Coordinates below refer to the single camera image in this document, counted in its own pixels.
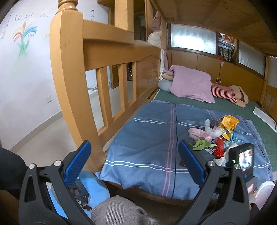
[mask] green mattress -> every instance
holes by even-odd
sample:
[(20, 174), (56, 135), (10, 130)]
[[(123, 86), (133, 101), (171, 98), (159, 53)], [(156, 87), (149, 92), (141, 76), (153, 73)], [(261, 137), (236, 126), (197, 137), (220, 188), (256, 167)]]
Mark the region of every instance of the green mattress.
[(257, 131), (259, 132), (263, 143), (265, 144), (267, 154), (269, 156), (273, 172), (277, 171), (277, 133), (259, 117), (253, 110), (255, 107), (260, 108), (256, 103), (249, 102), (245, 108), (241, 108), (228, 100), (214, 98), (215, 103), (200, 102), (186, 97), (176, 97), (170, 92), (160, 90), (155, 100), (167, 101), (176, 104), (187, 104), (201, 109), (212, 109), (220, 112), (233, 113), (242, 116), (245, 119), (251, 120)]

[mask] doll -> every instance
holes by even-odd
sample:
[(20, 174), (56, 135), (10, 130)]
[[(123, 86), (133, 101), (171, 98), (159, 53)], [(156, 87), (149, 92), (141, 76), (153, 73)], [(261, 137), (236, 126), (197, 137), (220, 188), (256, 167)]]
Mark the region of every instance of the doll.
[[(173, 81), (173, 77), (174, 77), (173, 73), (169, 71), (164, 71), (164, 72), (165, 73), (163, 74), (163, 78), (168, 81)], [(212, 83), (211, 91), (212, 91), (213, 97), (227, 99), (230, 102), (242, 108), (244, 108), (246, 104), (249, 102), (247, 95), (245, 94), (245, 92), (240, 86), (232, 85), (232, 86), (226, 87), (226, 86)]]

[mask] upper bunk underside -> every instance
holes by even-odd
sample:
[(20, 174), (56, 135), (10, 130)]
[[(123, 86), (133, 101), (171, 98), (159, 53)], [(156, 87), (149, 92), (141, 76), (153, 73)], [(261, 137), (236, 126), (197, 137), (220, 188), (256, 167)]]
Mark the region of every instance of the upper bunk underside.
[(247, 0), (151, 0), (171, 23), (229, 34), (257, 50), (277, 55), (277, 43), (257, 9)]

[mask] blue striped blanket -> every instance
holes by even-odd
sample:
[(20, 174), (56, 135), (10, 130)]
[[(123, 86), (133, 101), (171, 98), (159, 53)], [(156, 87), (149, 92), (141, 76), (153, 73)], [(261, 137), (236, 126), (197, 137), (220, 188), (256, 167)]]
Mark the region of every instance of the blue striped blanket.
[[(144, 105), (135, 117), (116, 134), (102, 171), (95, 173), (104, 181), (125, 188), (139, 188), (151, 194), (168, 198), (193, 200), (199, 186), (193, 182), (188, 170), (179, 164), (178, 143), (189, 137), (191, 127), (204, 130), (204, 121), (218, 126), (219, 119), (228, 113), (199, 109), (154, 100)], [(255, 145), (254, 176), (258, 186), (273, 180), (271, 164), (265, 146), (253, 122), (239, 115), (234, 134), (243, 143)], [(206, 160), (213, 155), (201, 151)]]

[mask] wooden railing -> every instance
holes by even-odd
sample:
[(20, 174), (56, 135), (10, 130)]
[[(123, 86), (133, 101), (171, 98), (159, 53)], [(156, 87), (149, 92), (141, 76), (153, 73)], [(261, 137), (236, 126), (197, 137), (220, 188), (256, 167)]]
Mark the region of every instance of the wooden railing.
[(266, 85), (262, 106), (277, 121), (277, 88)]
[(265, 80), (263, 83), (263, 92), (260, 98), (261, 105), (277, 121), (277, 88), (268, 85), (268, 75), (270, 68), (269, 56), (266, 56)]
[[(134, 41), (132, 0), (115, 0), (115, 26), (83, 20), (77, 0), (58, 0), (50, 25), (50, 58), (55, 89), (68, 129), (80, 146), (92, 144), (90, 171), (101, 170), (103, 146), (158, 86), (160, 49)], [(128, 102), (127, 63), (133, 66), (133, 100)], [(107, 66), (118, 65), (121, 111), (112, 116)], [(97, 131), (85, 71), (96, 69), (104, 126)]]

